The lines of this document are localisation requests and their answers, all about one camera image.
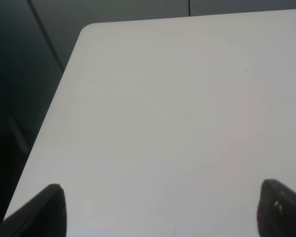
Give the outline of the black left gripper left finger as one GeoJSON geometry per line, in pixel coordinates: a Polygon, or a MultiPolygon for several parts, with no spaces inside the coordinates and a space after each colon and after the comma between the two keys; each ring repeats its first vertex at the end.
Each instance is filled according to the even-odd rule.
{"type": "Polygon", "coordinates": [[[0,237],[65,237],[67,209],[59,184],[50,184],[0,223],[0,237]]]}

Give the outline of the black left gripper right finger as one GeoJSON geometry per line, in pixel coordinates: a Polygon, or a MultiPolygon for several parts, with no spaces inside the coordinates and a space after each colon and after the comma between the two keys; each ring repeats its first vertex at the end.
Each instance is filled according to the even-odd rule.
{"type": "Polygon", "coordinates": [[[296,237],[296,192],[278,180],[264,180],[257,226],[261,237],[296,237]]]}

